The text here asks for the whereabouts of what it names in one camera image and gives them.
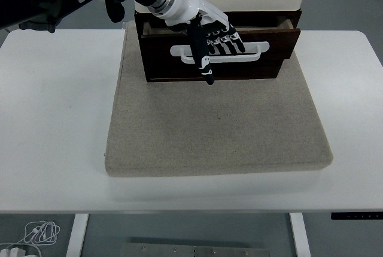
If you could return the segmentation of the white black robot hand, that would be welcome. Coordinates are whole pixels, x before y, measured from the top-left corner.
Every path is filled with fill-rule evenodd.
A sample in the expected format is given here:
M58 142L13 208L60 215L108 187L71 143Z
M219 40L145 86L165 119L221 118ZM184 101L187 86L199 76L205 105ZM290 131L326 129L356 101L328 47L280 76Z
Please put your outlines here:
M174 0L162 19L176 31L186 31L194 63L208 85L214 83L210 53L223 44L232 54L245 51L228 16L206 0Z

